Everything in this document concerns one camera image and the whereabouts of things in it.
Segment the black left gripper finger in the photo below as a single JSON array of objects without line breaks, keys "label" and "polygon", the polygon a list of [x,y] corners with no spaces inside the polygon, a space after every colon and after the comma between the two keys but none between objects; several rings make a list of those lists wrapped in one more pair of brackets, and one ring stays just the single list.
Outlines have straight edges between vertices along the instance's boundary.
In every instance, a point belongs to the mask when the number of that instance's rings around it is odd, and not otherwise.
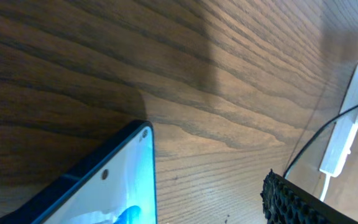
[{"label": "black left gripper finger", "polygon": [[268,224],[358,224],[272,170],[260,196]]}]

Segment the blue Galaxy smartphone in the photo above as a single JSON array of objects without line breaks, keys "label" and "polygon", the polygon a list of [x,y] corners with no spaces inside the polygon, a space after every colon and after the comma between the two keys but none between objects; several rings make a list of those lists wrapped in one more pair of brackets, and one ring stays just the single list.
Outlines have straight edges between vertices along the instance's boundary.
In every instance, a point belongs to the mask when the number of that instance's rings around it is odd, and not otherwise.
[{"label": "blue Galaxy smartphone", "polygon": [[152,123],[133,120],[0,223],[157,223]]}]

